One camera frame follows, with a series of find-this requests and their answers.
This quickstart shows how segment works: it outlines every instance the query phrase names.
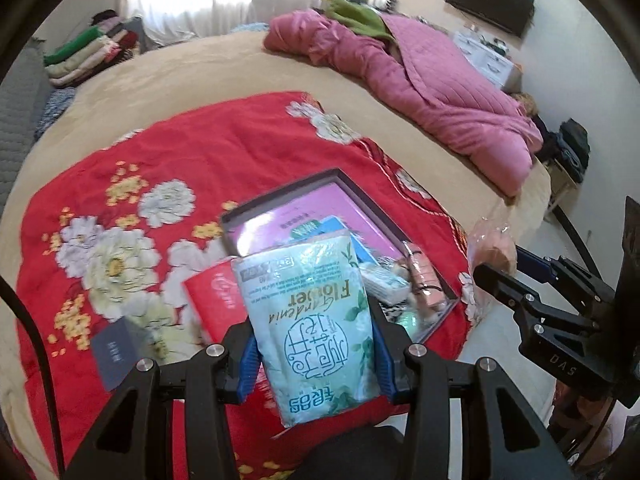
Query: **pink quilt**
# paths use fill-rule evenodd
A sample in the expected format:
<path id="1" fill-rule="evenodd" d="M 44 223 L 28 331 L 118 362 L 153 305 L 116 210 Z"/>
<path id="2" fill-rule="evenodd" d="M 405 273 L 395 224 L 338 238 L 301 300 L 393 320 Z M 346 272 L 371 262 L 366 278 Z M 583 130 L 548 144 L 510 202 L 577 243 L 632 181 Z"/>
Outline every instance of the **pink quilt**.
<path id="1" fill-rule="evenodd" d="M 461 155 L 504 194 L 516 195 L 542 146 L 524 109 L 473 68 L 444 34 L 402 16 L 383 16 L 402 64 L 384 44 L 357 36 L 314 10 L 271 20 L 269 50 L 302 54 L 315 65 L 364 79 L 385 104 Z"/>

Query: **small tissue pack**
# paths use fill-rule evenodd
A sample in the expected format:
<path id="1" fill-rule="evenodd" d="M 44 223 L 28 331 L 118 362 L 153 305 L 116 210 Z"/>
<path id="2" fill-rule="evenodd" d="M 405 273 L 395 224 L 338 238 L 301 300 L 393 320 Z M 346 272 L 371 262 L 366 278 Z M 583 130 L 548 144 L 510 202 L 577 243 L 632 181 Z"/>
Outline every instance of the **small tissue pack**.
<path id="1" fill-rule="evenodd" d="M 369 303 L 348 232 L 232 265 L 285 428 L 379 395 Z"/>

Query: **white wall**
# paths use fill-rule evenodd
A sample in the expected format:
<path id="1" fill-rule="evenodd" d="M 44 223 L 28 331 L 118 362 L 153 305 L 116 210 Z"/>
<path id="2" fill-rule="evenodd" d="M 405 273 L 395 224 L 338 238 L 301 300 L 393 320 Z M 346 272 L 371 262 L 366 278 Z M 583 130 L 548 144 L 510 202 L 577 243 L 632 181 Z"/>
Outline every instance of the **white wall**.
<path id="1" fill-rule="evenodd" d="M 562 207 L 588 240 L 603 277 L 615 285 L 625 196 L 640 200 L 640 84 L 578 0 L 536 0 L 535 6 L 533 26 L 523 40 L 474 21 L 513 46 L 514 61 L 524 66 L 523 90 L 535 97 L 550 130 L 572 117 L 589 132 L 585 181 Z M 399 10 L 449 30 L 460 30 L 467 21 L 444 0 L 399 0 Z"/>
<path id="2" fill-rule="evenodd" d="M 45 40 L 46 52 L 72 40 L 91 23 L 91 18 L 105 9 L 116 9 L 116 0 L 62 0 L 33 34 Z"/>

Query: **green cloth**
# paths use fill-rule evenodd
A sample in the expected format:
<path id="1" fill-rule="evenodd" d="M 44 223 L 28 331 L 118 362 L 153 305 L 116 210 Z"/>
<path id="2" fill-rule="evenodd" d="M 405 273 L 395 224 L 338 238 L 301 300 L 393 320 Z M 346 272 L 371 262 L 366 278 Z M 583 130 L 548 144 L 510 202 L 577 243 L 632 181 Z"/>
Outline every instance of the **green cloth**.
<path id="1" fill-rule="evenodd" d="M 331 0 L 325 15 L 350 28 L 359 36 L 396 42 L 379 14 L 369 7 L 352 4 L 347 0 Z"/>
<path id="2" fill-rule="evenodd" d="M 86 31 L 82 32 L 74 40 L 65 43 L 59 49 L 57 49 L 50 56 L 44 57 L 45 66 L 55 65 L 57 63 L 62 63 L 68 57 L 71 57 L 81 48 L 86 47 L 93 40 L 100 38 L 102 32 L 98 28 L 97 25 L 94 25 L 91 28 L 88 28 Z"/>

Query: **white tile floor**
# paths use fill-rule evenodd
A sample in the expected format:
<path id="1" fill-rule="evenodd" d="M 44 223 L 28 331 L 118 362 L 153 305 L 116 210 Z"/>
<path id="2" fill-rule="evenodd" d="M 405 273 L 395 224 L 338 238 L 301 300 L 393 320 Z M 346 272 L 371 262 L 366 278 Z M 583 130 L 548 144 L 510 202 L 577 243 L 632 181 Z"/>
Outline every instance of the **white tile floor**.
<path id="1" fill-rule="evenodd" d="M 538 256 L 557 258 L 565 256 L 584 266 L 574 245 L 555 218 L 545 221 L 536 232 L 526 249 Z M 549 285 L 541 285 L 528 276 L 516 276 L 538 291 L 543 303 L 573 310 L 571 305 Z M 532 405 L 535 412 L 545 420 L 548 417 L 553 396 L 555 379 L 518 352 L 520 333 L 513 321 L 513 313 L 506 306 L 495 303 L 487 318 L 469 335 L 459 360 L 475 363 L 482 356 L 495 358 L 508 373 L 511 380 Z M 387 422 L 404 432 L 406 416 L 391 417 Z M 462 476 L 462 434 L 460 427 L 460 403 L 451 401 L 451 446 L 449 479 Z"/>

